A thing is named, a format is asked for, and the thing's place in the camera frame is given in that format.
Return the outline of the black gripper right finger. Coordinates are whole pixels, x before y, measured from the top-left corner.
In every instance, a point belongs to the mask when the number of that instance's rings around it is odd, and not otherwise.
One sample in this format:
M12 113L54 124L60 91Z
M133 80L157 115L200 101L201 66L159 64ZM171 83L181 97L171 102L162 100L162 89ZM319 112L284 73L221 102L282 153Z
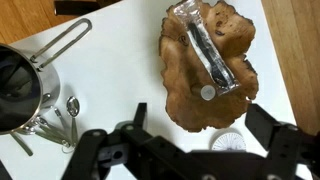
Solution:
M267 151L259 175L265 180L296 180L298 131L282 125L258 104L250 104L245 125Z

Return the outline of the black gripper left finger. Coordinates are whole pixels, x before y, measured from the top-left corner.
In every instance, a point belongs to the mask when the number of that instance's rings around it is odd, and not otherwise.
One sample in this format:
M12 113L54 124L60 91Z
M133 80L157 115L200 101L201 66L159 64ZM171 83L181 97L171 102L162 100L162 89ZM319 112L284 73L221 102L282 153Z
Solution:
M108 134L103 129L86 131L62 175L62 180L105 180L115 165L124 165L137 179L141 179L138 168L138 153L134 151L135 132L143 131L147 104L139 103L132 121L120 122Z

